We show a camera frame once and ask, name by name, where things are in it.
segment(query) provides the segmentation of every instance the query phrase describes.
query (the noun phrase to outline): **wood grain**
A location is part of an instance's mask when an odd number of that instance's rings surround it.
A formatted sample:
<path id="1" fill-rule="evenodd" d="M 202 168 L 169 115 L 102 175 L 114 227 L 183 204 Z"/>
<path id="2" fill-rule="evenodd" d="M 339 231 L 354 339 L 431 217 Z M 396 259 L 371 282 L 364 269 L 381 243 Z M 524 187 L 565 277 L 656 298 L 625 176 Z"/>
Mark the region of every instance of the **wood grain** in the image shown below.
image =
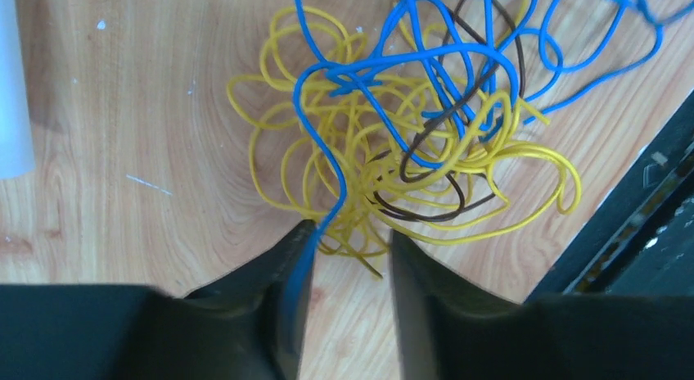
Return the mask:
<path id="1" fill-rule="evenodd" d="M 0 282 L 151 283 L 183 294 L 257 256 L 297 222 L 255 193 L 246 156 L 251 127 L 224 91 L 230 77 L 257 72 L 269 18 L 292 0 L 17 1 L 38 168 L 0 183 Z M 666 13 L 690 0 L 651 1 Z M 380 26 L 390 5 L 305 2 L 366 30 Z M 595 48 L 614 15 L 599 0 L 567 0 L 560 11 L 552 29 L 569 61 Z M 480 5 L 468 5 L 466 18 L 481 25 Z M 538 105 L 647 52 L 652 36 L 635 18 L 603 57 Z M 583 175 L 584 201 L 574 214 L 550 211 L 522 231 L 432 253 L 521 301 L 692 90 L 692 27 L 694 16 L 670 26 L 656 59 L 553 114 L 548 128 L 524 129 Z M 536 42 L 524 42 L 536 88 L 549 74 L 539 69 Z M 290 48 L 292 68 L 312 63 L 304 44 Z M 276 101 L 262 89 L 242 93 L 255 113 Z M 258 160 L 271 186 L 286 144 L 274 140 Z M 552 185 L 541 173 L 551 170 L 525 161 L 506 166 L 503 188 L 516 203 L 480 231 L 537 204 Z M 398 376 L 389 283 L 353 260 L 320 256 L 302 378 Z"/>

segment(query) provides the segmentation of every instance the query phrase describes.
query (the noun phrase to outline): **blue wire bundle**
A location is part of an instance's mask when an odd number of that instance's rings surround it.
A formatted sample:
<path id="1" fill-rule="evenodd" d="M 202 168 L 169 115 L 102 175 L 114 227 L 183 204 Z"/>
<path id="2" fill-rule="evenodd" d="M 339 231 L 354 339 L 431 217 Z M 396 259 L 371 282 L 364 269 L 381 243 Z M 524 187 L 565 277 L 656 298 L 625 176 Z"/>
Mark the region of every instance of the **blue wire bundle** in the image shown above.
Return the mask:
<path id="1" fill-rule="evenodd" d="M 302 0 L 295 0 L 296 12 L 298 15 L 300 27 L 306 38 L 306 42 L 309 45 L 311 51 L 318 60 L 313 66 L 310 66 L 304 73 L 302 73 L 296 81 L 295 89 L 293 93 L 293 102 L 302 125 L 306 128 L 309 135 L 313 138 L 315 143 L 321 148 L 325 153 L 326 158 L 330 162 L 333 170 L 335 171 L 336 177 L 340 185 L 340 195 L 337 199 L 336 204 L 328 213 L 326 218 L 318 225 L 315 234 L 311 237 L 308 247 L 306 248 L 304 254 L 302 255 L 299 264 L 297 265 L 295 272 L 291 275 L 289 280 L 285 300 L 284 300 L 284 310 L 285 314 L 294 313 L 294 308 L 297 305 L 298 298 L 300 296 L 301 284 L 308 274 L 311 265 L 313 264 L 313 258 L 318 247 L 318 243 L 322 235 L 324 234 L 327 226 L 336 217 L 340 208 L 345 203 L 345 198 L 347 196 L 347 187 L 345 182 L 345 176 L 342 170 L 332 155 L 328 146 L 320 138 L 316 130 L 310 124 L 306 114 L 302 111 L 300 104 L 300 95 L 302 93 L 302 87 L 305 81 L 313 73 L 322 70 L 327 79 L 338 85 L 338 89 L 331 93 L 331 96 L 340 96 L 349 94 L 353 91 L 361 92 L 364 97 L 373 105 L 376 113 L 382 119 L 385 127 L 389 130 L 390 134 L 393 136 L 394 140 L 398 143 L 399 147 L 403 152 L 408 150 L 408 145 L 404 138 L 402 138 L 393 123 L 390 122 L 388 116 L 386 115 L 383 107 L 374 97 L 373 93 L 370 91 L 370 87 L 379 84 L 375 80 L 376 75 L 382 73 L 394 66 L 398 66 L 403 63 L 409 62 L 419 62 L 424 68 L 427 77 L 431 81 L 435 91 L 441 100 L 444 109 L 453 106 L 453 104 L 461 99 L 463 95 L 468 94 L 472 90 L 473 83 L 475 82 L 475 72 L 472 65 L 471 53 L 481 54 L 486 57 L 486 62 L 484 64 L 483 70 L 479 73 L 479 77 L 486 74 L 487 71 L 499 64 L 503 69 L 509 80 L 509 94 L 511 95 L 511 103 L 516 102 L 518 98 L 519 89 L 519 79 L 516 69 L 511 61 L 506 58 L 503 53 L 508 48 L 513 40 L 519 35 L 533 35 L 538 38 L 538 50 L 540 59 L 547 70 L 553 72 L 553 76 L 550 81 L 538 90 L 536 93 L 525 97 L 525 100 L 531 102 L 542 95 L 544 95 L 552 86 L 559 80 L 559 78 L 564 74 L 573 73 L 583 68 L 589 66 L 593 63 L 604 51 L 606 45 L 610 42 L 611 38 L 615 34 L 615 30 L 619 26 L 620 22 L 624 17 L 624 13 L 627 10 L 635 11 L 640 14 L 644 20 L 653 28 L 656 36 L 656 40 L 653 44 L 653 48 L 646 54 L 643 58 L 631 63 L 625 67 L 618 70 L 613 70 L 601 75 L 585 86 L 583 86 L 577 93 L 568 97 L 565 100 L 552 104 L 551 106 L 544 107 L 541 112 L 543 114 L 548 114 L 553 111 L 560 110 L 563 107 L 570 105 L 572 102 L 576 101 L 591 89 L 595 88 L 599 84 L 612 79 L 618 75 L 622 75 L 630 70 L 633 70 L 646 61 L 650 60 L 655 54 L 657 54 L 663 43 L 663 29 L 666 25 L 679 20 L 685 16 L 688 12 L 694 9 L 694 2 L 690 2 L 684 8 L 675 12 L 672 16 L 664 19 L 657 19 L 655 15 L 651 12 L 647 0 L 610 0 L 615 5 L 617 5 L 618 10 L 615 14 L 610 28 L 608 29 L 605 37 L 600 42 L 596 50 L 584 61 L 576 63 L 571 66 L 565 66 L 564 55 L 558 42 L 549 34 L 548 28 L 552 21 L 552 17 L 557 10 L 559 2 L 561 0 L 552 0 L 547 12 L 544 15 L 542 24 L 539 28 L 532 28 L 528 26 L 528 21 L 530 17 L 534 14 L 536 7 L 538 6 L 538 0 L 530 0 L 530 5 L 528 11 L 517 27 L 504 39 L 501 43 L 497 43 L 494 40 L 493 32 L 493 0 L 483 0 L 484 1 L 484 18 L 485 18 L 485 34 L 486 34 L 486 44 L 480 43 L 466 43 L 463 42 L 460 35 L 456 31 L 453 18 L 448 13 L 447 7 L 441 0 L 401 0 L 398 2 L 394 8 L 390 11 L 389 15 L 385 19 L 385 23 L 382 26 L 381 35 L 376 43 L 371 54 L 365 59 L 356 61 L 351 64 L 341 64 L 334 61 L 327 60 L 318 46 L 316 45 L 309 26 L 307 24 L 306 15 L 304 13 L 304 7 Z M 426 48 L 422 42 L 421 26 L 419 21 L 417 2 L 428 2 L 432 4 L 441 14 L 441 17 L 446 24 L 451 36 L 453 37 L 453 43 L 447 44 L 442 47 Z M 411 30 L 414 37 L 417 50 L 414 52 L 406 52 L 396 55 L 384 55 L 384 48 L 386 40 L 392 35 L 398 23 L 403 19 L 403 17 L 408 14 L 411 21 Z M 548 56 L 547 45 L 552 49 L 556 56 L 556 60 L 553 62 Z M 446 72 L 445 68 L 437 61 L 437 57 L 445 54 L 459 54 L 462 58 L 463 65 L 465 66 L 466 77 L 468 78 L 465 89 L 458 89 L 453 83 L 451 76 Z M 496 74 L 491 75 L 488 81 L 486 81 L 481 88 L 487 94 L 492 94 L 497 91 L 497 76 Z M 422 116 L 425 119 L 431 119 L 439 116 L 442 111 L 428 111 Z M 469 121 L 476 119 L 475 112 L 469 107 L 464 106 L 462 108 L 462 114 L 466 116 Z M 459 138 L 465 135 L 465 125 L 463 124 L 463 119 L 459 112 L 456 112 L 452 116 L 453 123 L 456 127 Z M 534 117 L 530 117 L 524 121 L 524 124 L 528 124 L 534 120 Z M 485 117 L 485 122 L 480 126 L 480 129 L 486 132 L 486 135 L 482 138 L 482 141 L 488 141 L 492 138 L 498 129 L 501 127 L 501 122 L 496 121 L 493 116 L 493 111 Z M 414 155 L 412 160 L 418 163 L 422 167 L 429 169 L 438 169 L 441 163 L 434 163 L 430 161 L 425 161 L 422 158 Z"/>

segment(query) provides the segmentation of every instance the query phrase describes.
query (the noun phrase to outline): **white tube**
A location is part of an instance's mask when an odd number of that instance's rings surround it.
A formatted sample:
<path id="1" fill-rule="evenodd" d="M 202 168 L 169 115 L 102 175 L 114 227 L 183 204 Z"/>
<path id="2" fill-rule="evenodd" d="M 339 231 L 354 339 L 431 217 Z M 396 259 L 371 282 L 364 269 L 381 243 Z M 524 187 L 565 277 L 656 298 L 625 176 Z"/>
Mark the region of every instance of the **white tube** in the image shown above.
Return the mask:
<path id="1" fill-rule="evenodd" d="M 34 169 L 15 0 L 0 0 L 0 179 Z"/>

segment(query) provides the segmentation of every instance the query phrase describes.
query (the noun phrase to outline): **yellow wire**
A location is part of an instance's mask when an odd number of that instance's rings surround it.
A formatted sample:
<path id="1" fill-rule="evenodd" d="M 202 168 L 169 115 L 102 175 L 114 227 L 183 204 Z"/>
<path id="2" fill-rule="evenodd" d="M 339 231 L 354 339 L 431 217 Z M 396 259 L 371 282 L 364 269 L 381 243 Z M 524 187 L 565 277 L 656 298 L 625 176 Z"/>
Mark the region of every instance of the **yellow wire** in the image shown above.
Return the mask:
<path id="1" fill-rule="evenodd" d="M 524 4 L 527 6 L 528 0 L 524 0 Z M 345 64 L 360 59 L 367 45 L 366 34 L 349 34 L 335 17 L 317 8 L 306 7 L 305 10 L 307 13 L 325 20 L 325 22 L 311 22 L 309 28 L 313 32 L 326 34 L 334 41 L 335 47 L 327 54 L 329 59 Z M 250 176 L 258 194 L 268 204 L 278 209 L 293 210 L 299 212 L 306 219 L 318 221 L 327 214 L 327 211 L 319 209 L 313 203 L 316 192 L 327 190 L 335 198 L 338 197 L 339 192 L 336 176 L 330 163 L 313 143 L 311 137 L 302 129 L 291 103 L 291 93 L 294 90 L 296 77 L 287 69 L 282 60 L 279 42 L 283 38 L 300 34 L 301 29 L 297 24 L 284 27 L 280 27 L 279 24 L 283 17 L 292 13 L 295 13 L 295 8 L 288 7 L 280 10 L 273 17 L 270 24 L 270 36 L 259 54 L 260 75 L 238 75 L 231 79 L 227 86 L 227 94 L 238 115 L 255 127 L 250 136 L 248 160 Z M 404 39 L 413 45 L 412 36 L 403 23 L 401 22 L 399 26 Z M 441 26 L 441 24 L 433 24 L 425 29 L 422 35 L 422 41 L 425 45 L 432 31 L 442 29 Z M 270 74 L 268 61 L 277 67 L 278 75 Z M 432 103 L 438 108 L 443 108 L 428 79 L 401 77 L 385 73 L 378 75 L 376 80 L 381 82 L 381 85 L 370 89 L 379 100 L 387 99 L 390 101 L 388 105 L 384 106 L 384 110 L 403 138 L 411 138 L 415 133 L 424 130 L 421 113 L 425 109 L 430 109 Z M 464 78 L 453 78 L 453 81 L 463 87 L 466 85 Z M 252 118 L 241 106 L 234 89 L 239 84 L 254 82 L 267 84 L 270 88 L 287 93 L 287 99 L 271 106 L 259 118 Z M 564 156 L 542 145 L 512 138 L 522 115 L 533 115 L 544 124 L 548 124 L 548 120 L 522 99 L 518 99 L 517 103 L 512 106 L 511 98 L 505 90 L 499 90 L 491 95 L 478 92 L 482 101 L 482 105 L 476 113 L 478 116 L 486 116 L 495 105 L 502 106 L 500 109 L 496 108 L 496 110 L 502 111 L 502 127 L 491 141 L 485 144 L 476 141 L 483 134 L 480 131 L 482 119 L 473 120 L 463 138 L 458 138 L 455 128 L 447 121 L 442 129 L 434 130 L 421 149 L 415 152 L 422 159 L 443 163 L 441 168 L 431 172 L 420 181 L 403 183 L 399 179 L 398 173 L 403 153 L 392 136 L 387 135 L 387 129 L 378 120 L 373 106 L 363 95 L 358 93 L 351 93 L 341 98 L 327 97 L 328 93 L 336 88 L 334 83 L 314 74 L 306 81 L 300 98 L 304 111 L 307 116 L 313 117 L 314 122 L 317 122 L 317 132 L 324 138 L 343 170 L 348 190 L 345 205 L 326 232 L 326 237 L 332 240 L 334 245 L 321 242 L 319 246 L 319 250 L 325 254 L 354 257 L 371 272 L 379 274 L 376 267 L 367 261 L 369 258 L 385 254 L 387 250 L 387 244 L 376 226 L 377 220 L 423 242 L 437 245 L 457 245 L 522 228 L 536 219 L 553 203 L 556 203 L 558 211 L 562 214 L 573 211 L 579 203 L 581 198 L 580 177 L 576 168 Z M 290 118 L 277 120 L 280 115 L 286 116 L 288 111 L 291 113 Z M 284 131 L 292 128 L 298 128 L 302 134 L 289 145 L 280 160 L 280 181 L 284 198 L 272 199 L 264 191 L 263 184 L 258 177 L 255 163 L 256 147 L 262 132 Z M 310 155 L 301 154 L 299 150 L 302 148 L 306 151 L 310 150 Z M 289 165 L 300 155 L 305 158 L 302 161 L 304 168 L 300 172 L 302 174 L 301 188 L 299 192 L 292 192 Z M 520 157 L 548 161 L 556 166 L 558 182 L 552 193 L 536 210 L 530 212 L 519 222 L 484 233 L 472 235 L 461 233 L 466 228 L 502 214 L 511 206 L 511 201 L 493 180 L 494 169 L 499 161 Z M 420 174 L 429 170 L 410 164 L 406 171 L 408 174 Z M 449 171 L 454 172 L 456 179 L 467 181 L 467 202 L 473 202 L 475 174 L 484 174 L 489 190 L 501 200 L 502 205 L 462 223 L 426 222 L 424 225 L 432 232 L 430 236 L 414 231 L 411 227 L 413 224 L 394 220 L 383 214 L 381 206 L 375 201 L 373 193 L 378 191 L 388 202 L 395 201 L 399 206 L 408 209 L 424 207 L 428 210 L 454 210 L 457 205 L 450 204 L 450 201 L 442 198 L 453 188 L 445 178 Z M 575 192 L 573 199 L 567 205 L 565 204 L 565 196 L 569 177 L 574 182 Z M 363 241 L 359 247 L 354 247 L 352 241 L 357 235 Z"/>

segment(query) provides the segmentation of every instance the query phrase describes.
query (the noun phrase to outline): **wooden table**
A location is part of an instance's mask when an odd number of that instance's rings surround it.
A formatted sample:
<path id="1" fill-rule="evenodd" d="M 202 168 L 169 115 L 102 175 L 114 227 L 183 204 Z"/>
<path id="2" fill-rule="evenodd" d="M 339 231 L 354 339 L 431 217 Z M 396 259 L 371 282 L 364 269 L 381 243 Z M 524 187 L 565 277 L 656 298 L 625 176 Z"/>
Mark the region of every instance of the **wooden table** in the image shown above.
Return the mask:
<path id="1" fill-rule="evenodd" d="M 689 1 L 651 5 L 664 13 Z M 390 2 L 305 0 L 367 32 L 380 30 Z M 576 61 L 595 48 L 614 11 L 599 0 L 566 2 L 552 27 L 562 29 L 567 60 Z M 38 168 L 0 183 L 0 282 L 152 283 L 183 294 L 257 256 L 298 221 L 255 193 L 246 157 L 251 127 L 224 89 L 230 77 L 258 71 L 269 18 L 292 0 L 17 3 Z M 480 5 L 468 5 L 466 18 L 481 24 Z M 633 18 L 554 96 L 647 52 L 652 34 Z M 691 29 L 694 16 L 670 26 L 656 59 L 551 115 L 548 128 L 524 129 L 583 175 L 574 214 L 552 210 L 516 233 L 433 253 L 481 286 L 523 300 L 692 90 Z M 536 42 L 524 42 L 537 69 Z M 292 48 L 295 67 L 313 61 L 303 43 Z M 530 87 L 547 75 L 536 70 Z M 251 111 L 272 102 L 251 91 Z M 261 149 L 263 179 L 275 176 L 282 153 L 282 143 Z M 551 170 L 507 167 L 506 190 L 519 200 L 503 221 L 548 190 L 536 178 L 543 171 Z M 525 194 L 530 187 L 537 195 Z M 387 282 L 354 260 L 320 256 L 310 305 L 302 378 L 398 377 Z"/>

